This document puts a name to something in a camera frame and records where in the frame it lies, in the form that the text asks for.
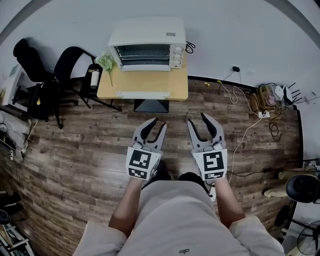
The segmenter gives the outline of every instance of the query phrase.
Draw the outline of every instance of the black chair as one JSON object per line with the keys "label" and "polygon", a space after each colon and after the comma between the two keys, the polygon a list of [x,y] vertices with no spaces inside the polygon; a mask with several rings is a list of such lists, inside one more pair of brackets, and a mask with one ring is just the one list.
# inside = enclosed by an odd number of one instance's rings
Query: black chair
{"label": "black chair", "polygon": [[[56,82],[52,73],[45,70],[40,56],[36,49],[29,47],[25,39],[20,40],[13,49],[13,55],[25,70],[26,74],[33,82],[39,82],[36,86],[29,88],[29,103],[27,108],[28,116],[39,119],[49,120],[49,115],[54,111],[57,124],[60,129],[59,105],[73,103],[78,105],[77,100],[62,99],[63,88]],[[20,88],[18,87],[14,102],[19,98]]]}
{"label": "black chair", "polygon": [[[80,56],[82,54],[86,54],[88,56],[91,57],[92,60],[92,64],[89,66],[88,71],[86,72],[85,76],[81,78],[81,89],[80,91],[74,89],[71,87],[71,82],[70,82],[70,77],[71,77],[71,73],[72,70],[75,66],[75,64],[77,63],[78,59],[80,58]],[[76,46],[71,46],[67,49],[64,50],[64,52],[61,54],[57,64],[55,65],[54,68],[54,77],[56,79],[56,81],[65,89],[68,89],[76,94],[79,95],[79,97],[83,100],[83,102],[85,103],[85,105],[90,109],[91,107],[88,104],[88,100],[91,99],[95,102],[98,102],[100,104],[103,104],[109,108],[115,109],[117,111],[122,111],[121,108],[115,107],[112,105],[112,100],[111,103],[105,103],[99,99],[97,99],[97,91],[98,88],[96,89],[91,89],[90,84],[91,84],[91,73],[90,70],[93,69],[99,69],[100,70],[100,77],[102,74],[102,68],[95,64],[95,56],[93,56],[92,54],[90,54],[89,52],[76,47]]]}

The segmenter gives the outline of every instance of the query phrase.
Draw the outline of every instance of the oven knob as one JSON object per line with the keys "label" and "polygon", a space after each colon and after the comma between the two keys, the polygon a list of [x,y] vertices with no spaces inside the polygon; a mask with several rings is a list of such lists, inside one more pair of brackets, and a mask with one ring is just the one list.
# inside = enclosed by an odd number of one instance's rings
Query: oven knob
{"label": "oven knob", "polygon": [[174,49],[175,54],[180,54],[184,51],[184,49],[181,46],[178,46]]}
{"label": "oven knob", "polygon": [[173,64],[174,64],[175,67],[180,66],[181,61],[180,61],[180,60],[175,60],[175,61],[173,62]]}
{"label": "oven knob", "polygon": [[182,55],[181,55],[181,54],[174,54],[174,55],[173,55],[173,59],[174,59],[175,61],[179,61],[179,60],[181,60],[181,58],[182,58]]}

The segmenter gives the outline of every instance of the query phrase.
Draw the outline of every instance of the yellow tabletop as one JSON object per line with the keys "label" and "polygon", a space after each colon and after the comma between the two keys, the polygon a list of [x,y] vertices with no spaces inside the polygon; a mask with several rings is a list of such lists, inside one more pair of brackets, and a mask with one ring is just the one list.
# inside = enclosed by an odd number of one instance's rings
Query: yellow tabletop
{"label": "yellow tabletop", "polygon": [[169,92],[166,100],[184,101],[188,98],[187,56],[182,68],[171,71],[122,71],[115,66],[109,74],[103,71],[97,91],[100,99],[119,99],[117,92]]}

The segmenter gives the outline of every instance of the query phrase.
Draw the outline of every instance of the white t-shirt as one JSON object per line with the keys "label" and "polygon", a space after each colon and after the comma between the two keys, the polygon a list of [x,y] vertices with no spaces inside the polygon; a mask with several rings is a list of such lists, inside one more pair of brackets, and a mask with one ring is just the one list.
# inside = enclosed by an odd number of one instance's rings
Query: white t-shirt
{"label": "white t-shirt", "polygon": [[88,222],[73,256],[284,256],[259,219],[226,228],[205,190],[190,181],[156,181],[142,192],[132,234]]}

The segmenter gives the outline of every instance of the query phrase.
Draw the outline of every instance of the toaster oven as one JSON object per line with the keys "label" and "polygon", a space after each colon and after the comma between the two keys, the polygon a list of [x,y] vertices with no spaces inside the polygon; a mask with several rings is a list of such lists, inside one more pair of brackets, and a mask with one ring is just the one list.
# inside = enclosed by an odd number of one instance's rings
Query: toaster oven
{"label": "toaster oven", "polygon": [[184,23],[176,17],[139,17],[119,21],[108,46],[122,71],[181,69],[186,48]]}

